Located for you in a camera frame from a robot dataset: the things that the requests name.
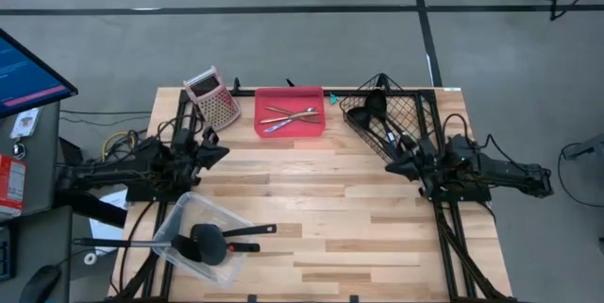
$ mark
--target computer monitor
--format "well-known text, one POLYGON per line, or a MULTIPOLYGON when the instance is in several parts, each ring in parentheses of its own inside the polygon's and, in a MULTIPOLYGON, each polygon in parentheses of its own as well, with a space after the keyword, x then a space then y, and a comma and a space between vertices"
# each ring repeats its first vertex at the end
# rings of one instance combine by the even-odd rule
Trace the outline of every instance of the computer monitor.
POLYGON ((0 29, 0 118, 77 94, 77 88, 0 29))

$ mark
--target red plastic tray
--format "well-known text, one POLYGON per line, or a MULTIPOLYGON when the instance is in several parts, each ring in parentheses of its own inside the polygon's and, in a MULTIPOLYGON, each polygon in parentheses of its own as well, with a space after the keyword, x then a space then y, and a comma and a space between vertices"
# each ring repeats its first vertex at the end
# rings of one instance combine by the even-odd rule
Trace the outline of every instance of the red plastic tray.
POLYGON ((257 89, 254 129, 262 138, 300 138, 321 136, 325 130, 323 89, 321 87, 279 87, 257 89), (321 123, 315 124, 294 120, 286 126, 267 133, 264 132, 264 129, 274 126, 280 122, 259 124, 260 120, 287 116, 287 114, 281 114, 265 109, 264 107, 266 106, 285 109, 291 112, 299 112, 307 108, 314 107, 319 114, 313 117, 318 118, 321 123))

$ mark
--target concrete floor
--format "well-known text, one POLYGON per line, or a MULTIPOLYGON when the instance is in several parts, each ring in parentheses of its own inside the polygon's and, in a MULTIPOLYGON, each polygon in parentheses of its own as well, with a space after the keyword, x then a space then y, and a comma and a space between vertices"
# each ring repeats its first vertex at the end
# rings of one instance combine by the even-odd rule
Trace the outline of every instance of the concrete floor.
MULTIPOLYGON (((582 3, 604 4, 604 0, 582 3)), ((0 0, 0 8, 159 8, 279 5, 412 5, 414 0, 0 0)), ((539 0, 427 0, 436 5, 542 5, 539 0)), ((604 131, 604 12, 430 13, 446 87, 462 87, 475 137, 488 133, 517 160, 552 170, 560 148, 604 131)), ((417 14, 0 16, 0 26, 71 80, 66 109, 146 110, 159 86, 177 86, 210 64, 246 86, 355 86, 385 72, 403 86, 429 86, 417 14)), ((89 118, 111 122, 117 118, 89 118)), ((95 157, 121 128, 61 122, 61 136, 95 157)), ((604 161, 563 166, 576 196, 604 203, 604 161)), ((526 301, 598 302, 604 296, 604 213, 580 206, 552 178, 556 195, 494 191, 497 230, 513 293, 526 301)), ((75 219, 75 235, 90 233, 75 219)), ((113 265, 74 262, 72 300, 100 299, 113 265)))

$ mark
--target butcher block tabletop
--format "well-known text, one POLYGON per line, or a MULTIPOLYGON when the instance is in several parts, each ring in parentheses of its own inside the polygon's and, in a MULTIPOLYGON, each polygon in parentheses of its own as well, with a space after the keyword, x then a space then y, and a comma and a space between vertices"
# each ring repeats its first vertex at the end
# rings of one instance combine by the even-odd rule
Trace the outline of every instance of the butcher block tabletop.
MULTIPOLYGON (((176 116, 180 91, 158 89, 147 134, 176 116)), ((467 119, 459 89, 434 91, 441 120, 451 113, 467 119)), ((345 302, 351 295, 360 302, 448 300, 432 204, 420 197, 418 182, 384 171, 385 162, 344 122, 339 106, 325 98, 322 137, 271 140, 254 131, 254 97, 237 101, 241 117, 218 132, 230 153, 204 169, 193 190, 255 224, 277 224, 277 234, 255 237, 261 252, 247 256, 227 289, 175 268, 171 302, 242 302, 249 295, 258 301, 345 302)), ((461 122, 451 121, 446 134, 457 133, 461 122)), ((162 139, 171 134, 167 128, 162 139)), ((145 206, 128 208, 125 239, 145 206)), ((157 206, 143 217, 135 240, 153 237, 157 206)), ((460 203, 460 209, 470 255, 497 290, 512 295, 493 217, 476 203, 460 203)), ((124 285, 148 254, 146 248, 128 250, 124 285)), ((464 295, 461 266, 451 254, 464 295)), ((163 264, 152 295, 159 294, 163 264)))

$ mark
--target black wire mesh basket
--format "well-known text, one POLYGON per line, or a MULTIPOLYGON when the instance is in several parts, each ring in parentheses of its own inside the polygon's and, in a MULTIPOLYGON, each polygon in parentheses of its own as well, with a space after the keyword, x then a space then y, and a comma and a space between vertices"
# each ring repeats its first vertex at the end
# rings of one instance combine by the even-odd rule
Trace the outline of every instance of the black wire mesh basket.
MULTIPOLYGON (((402 128, 414 141, 423 137, 430 137, 433 143, 437 143, 436 127, 438 122, 438 110, 436 110, 436 98, 434 91, 426 90, 403 90, 392 79, 380 73, 365 82, 356 91, 349 94, 340 101, 340 109, 344 114, 344 121, 357 132, 357 134, 386 162, 393 160, 384 148, 383 142, 370 134, 367 130, 355 122, 348 114, 353 108, 361 108, 365 105, 365 97, 374 89, 382 89, 386 93, 387 115, 397 126, 402 128)), ((388 140, 386 130, 382 123, 372 117, 369 127, 377 135, 388 140)), ((395 140, 400 141, 401 135, 392 129, 395 140)))

